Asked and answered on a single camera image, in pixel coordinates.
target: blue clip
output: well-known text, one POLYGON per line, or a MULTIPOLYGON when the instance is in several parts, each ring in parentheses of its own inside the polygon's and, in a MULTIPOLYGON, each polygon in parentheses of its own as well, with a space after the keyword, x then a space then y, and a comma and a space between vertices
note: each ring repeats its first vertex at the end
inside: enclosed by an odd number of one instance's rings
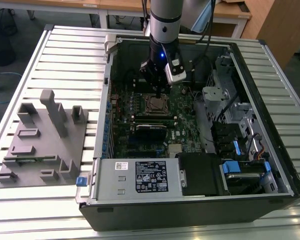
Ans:
POLYGON ((224 174, 241 173, 239 163, 237 161, 226 161, 222 164, 224 174))
POLYGON ((239 148, 239 145, 238 145, 238 141, 233 141, 233 144, 234 144, 234 147, 235 147, 236 154, 238 156, 240 156, 241 155, 241 151, 240 151, 240 148, 239 148))
POLYGON ((269 164, 268 161, 266 161, 266 162, 264 163, 264 166, 265 166, 266 172, 270 172, 270 171, 271 171, 271 166, 270 166, 270 164, 269 164))
POLYGON ((77 187, 86 187, 88 185, 88 178, 84 176, 78 176, 75 181, 77 187))

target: power supply label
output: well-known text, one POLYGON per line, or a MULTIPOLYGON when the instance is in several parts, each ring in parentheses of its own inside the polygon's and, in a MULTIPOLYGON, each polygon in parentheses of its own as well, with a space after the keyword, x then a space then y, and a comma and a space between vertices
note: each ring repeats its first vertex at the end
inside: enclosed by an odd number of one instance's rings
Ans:
POLYGON ((136 161, 135 190, 138 193, 168 192, 166 161, 136 161))

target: floor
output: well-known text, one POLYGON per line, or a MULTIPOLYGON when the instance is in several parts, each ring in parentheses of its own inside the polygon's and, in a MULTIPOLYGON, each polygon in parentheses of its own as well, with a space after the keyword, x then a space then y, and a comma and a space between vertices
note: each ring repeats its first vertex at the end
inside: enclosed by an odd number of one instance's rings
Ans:
MULTIPOLYGON (((91 27, 88 14, 61 13, 36 11, 35 20, 29 20, 25 10, 15 10, 14 20, 18 33, 10 37, 11 44, 16 52, 17 59, 9 66, 0 67, 1 72, 16 72, 22 74, 27 67, 31 55, 39 41, 46 24, 55 24, 73 27, 91 27)), ((140 30, 138 17, 125 17, 120 19, 121 24, 116 24, 114 17, 110 16, 110 27, 127 30, 140 30)), ((284 70, 287 78, 300 97, 300 60, 294 56, 284 70)), ((0 102, 9 101, 19 83, 16 75, 0 75, 0 102)), ((0 121, 8 104, 0 104, 0 121)))

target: blue drive latch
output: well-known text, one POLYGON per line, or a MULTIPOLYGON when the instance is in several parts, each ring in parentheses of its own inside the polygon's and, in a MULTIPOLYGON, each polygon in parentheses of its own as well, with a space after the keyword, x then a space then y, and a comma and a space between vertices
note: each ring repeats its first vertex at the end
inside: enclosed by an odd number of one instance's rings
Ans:
POLYGON ((241 173, 239 163, 237 161, 226 161, 222 164, 224 174, 241 173))

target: white label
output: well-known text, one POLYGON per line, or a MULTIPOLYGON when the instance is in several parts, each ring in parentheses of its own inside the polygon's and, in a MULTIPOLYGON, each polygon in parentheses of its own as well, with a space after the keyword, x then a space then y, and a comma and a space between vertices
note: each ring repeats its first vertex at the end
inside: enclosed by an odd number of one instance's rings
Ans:
POLYGON ((83 4, 84 7, 88 7, 88 8, 96 8, 97 5, 95 4, 83 4))
POLYGON ((248 19, 250 17, 249 16, 245 16, 245 15, 239 15, 238 18, 240 18, 240 19, 248 19))
POLYGON ((128 163, 127 162, 116 162, 115 170, 128 170, 128 163))

